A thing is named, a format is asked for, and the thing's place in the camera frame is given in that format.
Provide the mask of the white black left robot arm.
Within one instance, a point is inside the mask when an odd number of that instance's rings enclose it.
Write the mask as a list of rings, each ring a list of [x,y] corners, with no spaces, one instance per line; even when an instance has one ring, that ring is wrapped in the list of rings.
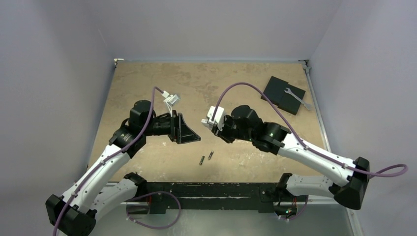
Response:
[[[161,135],[177,144],[201,139],[185,124],[181,113],[156,116],[152,102],[137,101],[92,167],[61,196],[51,195],[46,201],[54,234],[88,236],[96,223],[122,202],[144,199],[147,182],[138,174],[129,173],[110,188],[106,184],[146,144],[148,136]]]

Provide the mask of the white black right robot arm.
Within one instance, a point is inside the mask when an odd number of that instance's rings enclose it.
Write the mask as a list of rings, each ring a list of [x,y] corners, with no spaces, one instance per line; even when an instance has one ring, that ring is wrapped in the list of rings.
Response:
[[[222,107],[212,106],[201,123],[229,144],[235,140],[248,141],[260,151],[290,158],[320,173],[320,176],[283,174],[276,187],[280,199],[315,195],[333,198],[346,208],[361,209],[369,183],[364,174],[370,170],[367,159],[353,160],[319,148],[297,138],[285,126],[262,121],[248,105],[234,108],[230,115]]]

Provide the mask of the white remote control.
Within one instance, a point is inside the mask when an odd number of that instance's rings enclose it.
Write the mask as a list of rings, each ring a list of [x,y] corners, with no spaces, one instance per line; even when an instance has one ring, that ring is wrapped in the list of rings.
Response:
[[[202,119],[201,123],[204,127],[208,128],[208,129],[212,129],[212,124],[211,124],[209,119]]]

